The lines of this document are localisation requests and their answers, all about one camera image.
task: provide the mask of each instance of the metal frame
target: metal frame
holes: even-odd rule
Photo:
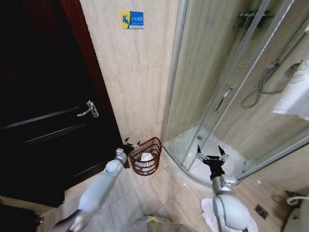
[[[169,83],[168,83],[168,92],[165,99],[165,107],[164,107],[164,116],[163,116],[163,127],[161,130],[161,141],[164,141],[165,131],[168,123],[169,117],[169,108],[170,102],[173,94],[173,87],[176,78],[177,64],[179,58],[180,47],[183,38],[183,27],[185,16],[187,13],[188,0],[180,0],[178,4],[177,10],[177,19],[176,19],[176,28],[175,28],[175,36],[174,36],[174,46],[172,50],[172,57],[170,61],[170,70],[169,70]]]
[[[291,154],[292,152],[302,148],[303,146],[309,144],[309,135],[306,136],[305,138],[299,140],[298,142],[294,143],[293,145],[287,147],[286,149],[282,150],[281,152],[279,152],[278,154],[274,155],[273,157],[267,159],[266,161],[258,164],[257,166],[255,166],[254,168],[252,168],[251,170],[239,175],[237,177],[237,181],[242,181],[244,178],[256,173],[257,171],[271,165],[272,163],[276,162],[277,160]]]
[[[248,76],[251,74],[253,68],[255,67],[256,63],[258,62],[259,58],[261,57],[262,53],[264,52],[265,48],[267,47],[268,43],[270,42],[270,40],[272,39],[273,35],[275,34],[275,32],[277,31],[278,27],[280,26],[282,20],[285,18],[286,14],[288,13],[288,11],[290,10],[292,4],[294,3],[295,0],[285,0],[284,3],[281,5],[279,11],[277,12],[275,18],[273,19],[271,25],[269,26],[269,28],[267,29],[267,32],[265,34],[265,36],[263,37],[262,42],[260,43],[257,52],[254,56],[254,58],[251,60],[250,62],[250,69],[247,72],[247,74],[244,76],[241,84],[236,87],[236,92],[233,95],[233,98],[231,99],[231,101],[229,102],[228,106],[225,108],[224,112],[220,115],[219,119],[217,120],[215,126],[213,127],[213,129],[211,130],[211,132],[209,133],[208,137],[206,138],[205,142],[203,143],[203,145],[206,143],[207,139],[210,137],[210,135],[214,132],[214,130],[217,128],[217,126],[219,125],[219,123],[221,122],[222,118],[224,117],[224,115],[226,114],[228,108],[230,107],[232,101],[235,99],[236,95],[238,94],[240,88],[243,86],[244,82],[247,80]],[[162,133],[161,133],[161,139],[162,141],[164,141],[165,138],[165,132],[166,132],[166,128],[167,128],[167,122],[168,122],[168,116],[169,116],[169,108],[170,108],[170,102],[171,102],[171,98],[172,98],[172,92],[173,92],[173,86],[175,83],[175,75],[176,75],[176,71],[177,71],[177,63],[178,63],[178,58],[179,58],[179,51],[180,51],[180,47],[181,47],[181,40],[182,40],[182,33],[183,33],[183,27],[184,27],[184,21],[185,21],[185,15],[186,15],[186,9],[187,9],[187,0],[181,0],[180,4],[179,4],[179,8],[178,8],[178,15],[177,15],[177,22],[176,22],[176,29],[175,29],[175,38],[174,38],[174,48],[173,48],[173,52],[172,52],[172,60],[171,60],[171,69],[170,69],[170,80],[169,80],[169,86],[168,86],[168,94],[166,97],[166,104],[165,104],[165,111],[164,111],[164,120],[163,120],[163,128],[162,128]],[[202,126],[204,125],[204,123],[209,119],[210,115],[212,112],[210,112],[210,110],[214,107],[215,105],[215,100],[216,97],[218,96],[218,94],[223,90],[223,83],[224,81],[227,79],[229,73],[232,71],[232,69],[235,67],[235,64],[238,62],[238,60],[240,59],[242,53],[244,52],[246,46],[248,45],[260,19],[262,18],[265,10],[267,9],[268,5],[270,4],[271,0],[263,0],[263,2],[261,3],[259,10],[256,14],[255,19],[253,20],[250,28],[248,29],[244,39],[242,40],[242,42],[240,43],[235,55],[232,58],[232,61],[229,63],[224,75],[220,78],[220,84],[219,86],[216,88],[215,92],[212,95],[211,98],[211,104],[209,104],[209,106],[207,107],[203,120],[197,130],[197,132],[195,133],[193,140],[190,143],[190,146],[184,156],[184,159],[186,157],[186,155],[188,154],[194,139],[196,138],[196,136],[198,135],[200,129],[202,128]],[[304,139],[296,142],[295,144],[289,146],[288,148],[284,149],[283,151],[279,152],[278,154],[274,155],[273,157],[269,158],[268,160],[266,160],[265,162],[262,162],[261,164],[257,165],[256,167],[252,168],[250,171],[245,172],[243,174],[241,174],[240,176],[237,177],[238,182],[240,182],[242,179],[248,177],[249,175],[263,169],[264,167],[270,165],[271,163],[277,161],[278,159],[281,159],[282,157],[292,153],[293,151],[299,149],[300,147],[304,146],[305,144],[309,143],[309,136],[305,137]],[[176,162],[177,166],[184,172],[186,172],[186,175],[190,178],[192,178],[193,180],[197,181],[198,183],[203,183],[204,185],[206,185],[207,187],[209,187],[211,185],[211,183],[206,182],[206,181],[202,181],[194,176],[192,176],[191,174],[189,174],[189,172],[187,170],[184,170],[184,168],[175,160],[175,158],[167,151],[167,149],[165,149],[166,153],[172,158],[172,160],[174,162]]]

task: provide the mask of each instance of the red wire basket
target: red wire basket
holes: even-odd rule
[[[160,154],[162,150],[161,141],[155,137],[141,144],[139,148],[129,153],[132,168],[138,175],[151,175],[159,167]],[[153,159],[141,161],[144,152],[151,153]]]

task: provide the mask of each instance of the shower door handle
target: shower door handle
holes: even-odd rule
[[[234,87],[230,87],[230,88],[228,88],[228,90],[225,92],[225,94],[223,95],[223,97],[222,97],[222,99],[221,99],[221,101],[220,101],[220,103],[219,103],[219,105],[218,105],[218,107],[217,107],[217,109],[216,109],[216,111],[215,111],[216,114],[218,114],[218,113],[220,112],[220,106],[221,106],[221,104],[222,104],[224,98],[226,98],[227,95],[228,95],[233,89],[234,89]]]

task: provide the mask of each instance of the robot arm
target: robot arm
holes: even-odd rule
[[[232,175],[225,175],[222,165],[228,158],[223,149],[219,147],[221,157],[203,156],[200,148],[197,148],[197,157],[207,164],[211,169],[213,210],[217,217],[218,229],[220,232],[229,232],[228,228],[234,230],[246,230],[251,219],[246,206],[234,197],[234,186],[237,181]]]
[[[77,210],[67,219],[57,223],[51,232],[81,232],[87,226],[92,216],[106,202],[117,176],[123,169],[126,154],[122,149],[116,150],[116,158],[106,164],[105,169],[83,193]]]

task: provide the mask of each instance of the beige tiled floor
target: beige tiled floor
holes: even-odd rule
[[[38,232],[49,231],[56,222],[72,214],[83,191],[92,183],[92,177],[66,192],[66,200],[59,208],[44,214]],[[248,207],[260,232],[279,232],[288,212],[274,190],[252,175],[236,187],[236,196]],[[142,216],[155,215],[194,227],[199,232],[211,232],[202,218],[201,199],[212,198],[212,193],[201,192],[180,179],[161,156],[158,170],[150,176],[137,175],[132,169],[123,169],[107,202],[91,219],[86,232],[124,232]],[[269,215],[263,220],[254,211],[257,204]]]
[[[67,202],[43,215],[41,232],[48,231],[57,221],[73,213],[87,183],[66,192]],[[91,219],[86,232],[124,232],[145,215],[161,216],[174,223],[211,232],[201,216],[200,200],[206,196],[186,185],[168,166],[162,156],[158,170],[150,176],[137,175],[132,169],[123,169],[103,208]]]

